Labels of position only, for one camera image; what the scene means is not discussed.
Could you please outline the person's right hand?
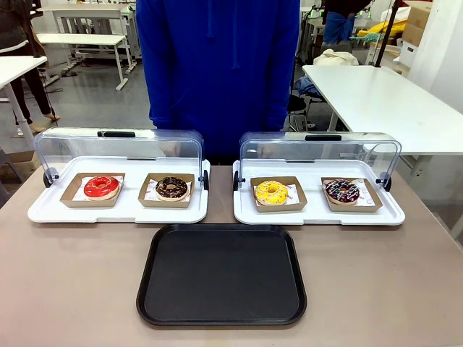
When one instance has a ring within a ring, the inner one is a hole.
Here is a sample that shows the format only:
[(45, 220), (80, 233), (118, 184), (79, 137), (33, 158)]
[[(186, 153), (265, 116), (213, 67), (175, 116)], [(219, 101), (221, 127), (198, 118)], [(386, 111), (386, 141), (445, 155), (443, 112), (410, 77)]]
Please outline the person's right hand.
[(181, 144), (177, 141), (163, 141), (160, 148), (166, 157), (179, 157)]

